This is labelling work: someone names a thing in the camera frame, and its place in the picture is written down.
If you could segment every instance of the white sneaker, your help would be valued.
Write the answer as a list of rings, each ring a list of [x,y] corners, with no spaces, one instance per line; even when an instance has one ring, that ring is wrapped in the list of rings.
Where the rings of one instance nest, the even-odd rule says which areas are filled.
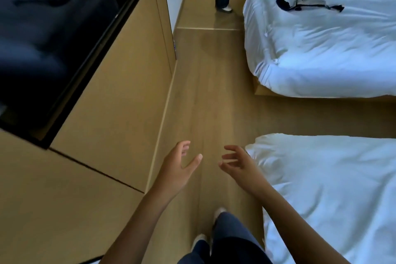
[[[199,234],[198,236],[195,237],[194,242],[192,243],[191,252],[194,249],[194,247],[197,244],[197,242],[200,241],[200,240],[204,240],[207,244],[209,244],[209,242],[207,241],[206,235],[205,234]]]
[[[217,217],[219,217],[219,215],[223,212],[227,212],[227,209],[224,207],[220,207],[215,211],[215,216],[213,217],[213,224],[215,224]]]
[[[232,8],[230,8],[230,5],[227,5],[225,8],[218,8],[217,10],[227,14],[232,13]]]

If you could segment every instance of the floor plank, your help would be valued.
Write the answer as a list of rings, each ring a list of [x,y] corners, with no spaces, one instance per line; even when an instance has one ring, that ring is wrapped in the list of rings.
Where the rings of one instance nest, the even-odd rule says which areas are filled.
[[[225,144],[245,146],[274,132],[396,138],[395,104],[255,96],[243,31],[177,29],[175,38],[178,64],[153,176],[179,140],[192,142],[186,161],[204,158],[161,217],[145,263],[176,263],[198,233],[210,234],[219,206],[261,242],[260,206],[217,166]]]
[[[215,0],[185,0],[177,27],[244,29],[242,9],[245,0],[230,0],[234,13],[217,12]]]

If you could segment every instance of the mattress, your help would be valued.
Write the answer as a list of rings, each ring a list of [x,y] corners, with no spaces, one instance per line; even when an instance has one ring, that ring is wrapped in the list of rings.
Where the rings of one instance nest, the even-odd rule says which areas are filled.
[[[396,140],[270,134],[246,151],[270,184],[353,264],[396,263]],[[263,209],[266,251],[292,264]]]
[[[345,9],[286,12],[276,0],[246,0],[250,71],[284,96],[396,95],[396,0],[326,2]]]

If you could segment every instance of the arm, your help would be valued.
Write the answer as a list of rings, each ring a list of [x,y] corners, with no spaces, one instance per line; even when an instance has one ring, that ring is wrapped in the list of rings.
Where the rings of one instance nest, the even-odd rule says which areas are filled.
[[[227,145],[219,162],[221,170],[256,197],[275,224],[296,264],[350,264],[311,228],[292,206],[267,182],[253,159],[240,146]]]
[[[181,157],[187,154],[190,141],[182,141],[165,157],[158,176],[143,197],[131,219],[111,245],[101,264],[140,264],[154,228],[162,212],[184,188],[190,176],[199,166],[199,154],[188,166],[182,168]]]

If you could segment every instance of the hand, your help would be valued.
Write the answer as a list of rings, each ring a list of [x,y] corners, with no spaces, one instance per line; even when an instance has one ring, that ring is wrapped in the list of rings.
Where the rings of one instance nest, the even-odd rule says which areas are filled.
[[[196,155],[190,164],[183,168],[181,157],[187,154],[190,141],[181,141],[168,153],[162,163],[158,176],[151,190],[165,196],[171,201],[186,186],[190,176],[199,166],[202,155]]]
[[[221,158],[234,161],[221,161],[219,167],[228,173],[243,190],[258,197],[263,186],[270,186],[254,160],[242,147],[226,145],[224,149],[235,152],[222,155]]]

